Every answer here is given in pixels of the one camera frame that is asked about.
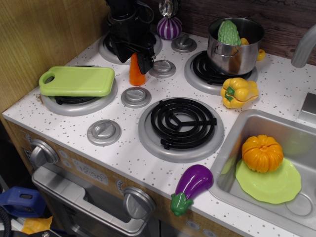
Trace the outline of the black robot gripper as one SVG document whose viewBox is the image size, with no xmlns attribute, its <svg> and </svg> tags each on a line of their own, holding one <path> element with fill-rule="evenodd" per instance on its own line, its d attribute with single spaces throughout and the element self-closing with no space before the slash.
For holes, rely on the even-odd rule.
<svg viewBox="0 0 316 237">
<path fill-rule="evenodd" d="M 137 52 L 139 70 L 146 74 L 156 58 L 156 39 L 150 33 L 152 9 L 139 0 L 107 0 L 106 4 L 110 7 L 107 22 L 115 55 L 125 63 Z"/>
</svg>

